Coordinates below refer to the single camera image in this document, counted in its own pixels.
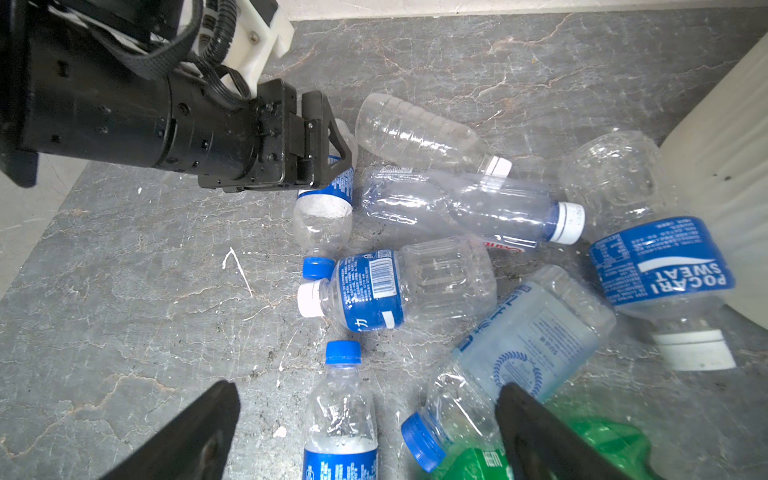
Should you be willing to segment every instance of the pocari sweat label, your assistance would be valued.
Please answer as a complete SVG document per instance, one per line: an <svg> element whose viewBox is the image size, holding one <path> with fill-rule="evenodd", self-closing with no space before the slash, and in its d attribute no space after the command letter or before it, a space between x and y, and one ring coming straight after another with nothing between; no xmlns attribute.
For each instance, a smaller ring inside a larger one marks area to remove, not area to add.
<svg viewBox="0 0 768 480"><path fill-rule="evenodd" d="M402 325L402 298L392 250L340 260L339 285L346 324L353 332Z"/></svg>
<svg viewBox="0 0 768 480"><path fill-rule="evenodd" d="M304 450L303 480L376 480L378 452L328 454Z"/></svg>
<svg viewBox="0 0 768 480"><path fill-rule="evenodd" d="M598 240L589 249L615 306L736 286L700 218L672 217Z"/></svg>
<svg viewBox="0 0 768 480"><path fill-rule="evenodd" d="M329 146L331 154L328 155L328 162L334 164L341 160L339 152L333 145ZM334 197L346 200L346 202L352 205L352 185L355 181L355 169L350 168L338 177L334 178L328 187L322 190L301 190L297 198L304 197L305 195L333 195Z"/></svg>

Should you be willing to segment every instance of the empty water bottle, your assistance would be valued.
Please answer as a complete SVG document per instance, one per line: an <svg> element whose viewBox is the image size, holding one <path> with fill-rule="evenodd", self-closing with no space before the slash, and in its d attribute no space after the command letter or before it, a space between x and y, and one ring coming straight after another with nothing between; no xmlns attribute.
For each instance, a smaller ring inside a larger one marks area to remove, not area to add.
<svg viewBox="0 0 768 480"><path fill-rule="evenodd" d="M416 461L431 472L452 449L498 448L502 386L546 400L615 323L611 308L559 266L528 276L435 369L426 404L401 426Z"/></svg>
<svg viewBox="0 0 768 480"><path fill-rule="evenodd" d="M306 413L303 480L376 480L376 416L359 364L359 343L328 342L326 378Z"/></svg>
<svg viewBox="0 0 768 480"><path fill-rule="evenodd" d="M293 208L293 235L304 257L303 277L330 278L336 251L349 242L352 232L352 185L357 165L357 141L346 124L336 119L344 141L352 151L352 167L321 190L300 190ZM339 151L329 145L328 161L339 161Z"/></svg>
<svg viewBox="0 0 768 480"><path fill-rule="evenodd" d="M506 158L487 153L488 145L470 127L387 94L368 95L355 136L363 148L401 167L499 177L513 167Z"/></svg>
<svg viewBox="0 0 768 480"><path fill-rule="evenodd" d="M469 232L488 247L517 252L540 242L571 245L584 227L584 208L553 201L544 185L437 170L384 167L366 181L362 208L429 236Z"/></svg>
<svg viewBox="0 0 768 480"><path fill-rule="evenodd" d="M590 258L616 310L654 323L672 369L736 366L707 322L733 275L704 222L678 206L656 144L639 131L606 134L566 157L560 176L587 210Z"/></svg>
<svg viewBox="0 0 768 480"><path fill-rule="evenodd" d="M450 237L340 260L330 280L299 287L298 303L302 316L353 332L393 329L485 315L496 304L496 278L480 239Z"/></svg>

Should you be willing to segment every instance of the bottle neck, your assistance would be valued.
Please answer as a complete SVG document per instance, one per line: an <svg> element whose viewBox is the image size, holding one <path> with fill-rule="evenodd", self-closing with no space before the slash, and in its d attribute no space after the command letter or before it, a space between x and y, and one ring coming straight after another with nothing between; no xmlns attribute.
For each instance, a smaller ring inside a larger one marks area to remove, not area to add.
<svg viewBox="0 0 768 480"><path fill-rule="evenodd" d="M333 252L327 248L309 247L304 249L305 257L322 257L333 259Z"/></svg>
<svg viewBox="0 0 768 480"><path fill-rule="evenodd" d="M416 413L419 414L422 422L424 422L424 425L429 430L429 433L432 434L434 440L436 440L440 445L442 451L447 452L451 445L453 445L453 441L448 438L437 420L435 420L432 415L429 414L429 411L426 407L420 408L416 411Z"/></svg>
<svg viewBox="0 0 768 480"><path fill-rule="evenodd" d="M334 379L359 379L359 364L337 363L326 365L326 376Z"/></svg>

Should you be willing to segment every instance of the white bottle cap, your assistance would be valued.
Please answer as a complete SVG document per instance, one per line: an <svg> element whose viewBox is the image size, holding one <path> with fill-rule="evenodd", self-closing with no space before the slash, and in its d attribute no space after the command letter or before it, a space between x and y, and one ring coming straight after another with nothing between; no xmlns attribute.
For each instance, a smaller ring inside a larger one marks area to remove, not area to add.
<svg viewBox="0 0 768 480"><path fill-rule="evenodd" d="M506 158L501 158L498 155L494 155L491 159L491 163L482 172L484 175L491 177L503 177L506 178L509 175L509 171L512 169L512 162Z"/></svg>
<svg viewBox="0 0 768 480"><path fill-rule="evenodd" d="M654 335L654 340L672 370L699 372L736 368L721 330Z"/></svg>
<svg viewBox="0 0 768 480"><path fill-rule="evenodd" d="M304 318L323 316L323 305L320 302L320 284L326 280L302 283L296 299L299 303L299 313Z"/></svg>
<svg viewBox="0 0 768 480"><path fill-rule="evenodd" d="M558 225L554 228L554 235L549 241L573 245L581 238L581 232L584 231L586 221L584 207L570 202L558 202L558 206L560 207Z"/></svg>

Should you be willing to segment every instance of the barcode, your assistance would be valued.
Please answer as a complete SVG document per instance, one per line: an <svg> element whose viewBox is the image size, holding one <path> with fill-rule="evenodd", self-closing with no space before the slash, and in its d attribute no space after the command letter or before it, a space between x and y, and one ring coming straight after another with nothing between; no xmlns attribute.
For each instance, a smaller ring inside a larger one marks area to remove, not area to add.
<svg viewBox="0 0 768 480"><path fill-rule="evenodd" d="M485 464L489 467L500 467L502 466L502 460L498 457L498 453L496 452L483 452L483 456L485 457Z"/></svg>
<svg viewBox="0 0 768 480"><path fill-rule="evenodd" d="M395 269L391 258L379 258L369 263L371 269L371 290L373 298L386 298L397 294L395 285Z"/></svg>

